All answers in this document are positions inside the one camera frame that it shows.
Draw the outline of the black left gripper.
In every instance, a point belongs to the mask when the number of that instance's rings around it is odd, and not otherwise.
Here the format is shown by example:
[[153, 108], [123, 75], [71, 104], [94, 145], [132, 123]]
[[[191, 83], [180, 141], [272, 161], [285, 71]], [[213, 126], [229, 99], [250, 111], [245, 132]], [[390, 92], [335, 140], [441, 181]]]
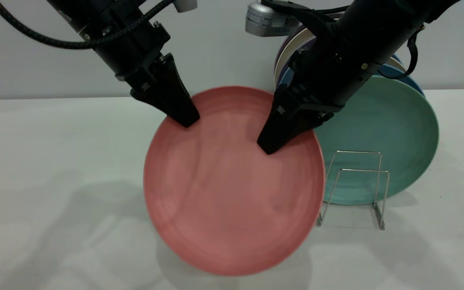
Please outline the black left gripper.
[[[49, 0], [72, 29], [85, 42], [114, 35], [143, 16], [139, 6], [143, 0]], [[168, 117], [190, 127], [200, 114], [186, 90], [171, 53], [160, 55], [170, 35], [159, 23], [140, 24], [132, 33], [94, 48], [94, 51], [123, 81], [130, 76], [130, 94], [133, 98], [164, 112]]]

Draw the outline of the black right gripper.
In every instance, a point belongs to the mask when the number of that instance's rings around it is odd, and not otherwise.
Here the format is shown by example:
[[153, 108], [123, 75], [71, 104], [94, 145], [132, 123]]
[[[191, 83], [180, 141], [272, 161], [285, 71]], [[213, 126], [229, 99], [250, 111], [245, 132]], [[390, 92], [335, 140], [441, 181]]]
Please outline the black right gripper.
[[289, 66], [293, 79], [279, 85], [257, 144], [271, 155], [293, 138], [322, 125], [404, 43], [411, 63], [399, 79], [412, 73], [418, 60], [416, 37], [429, 21], [427, 0], [356, 0], [339, 20], [318, 10], [288, 3], [288, 14], [316, 37]]

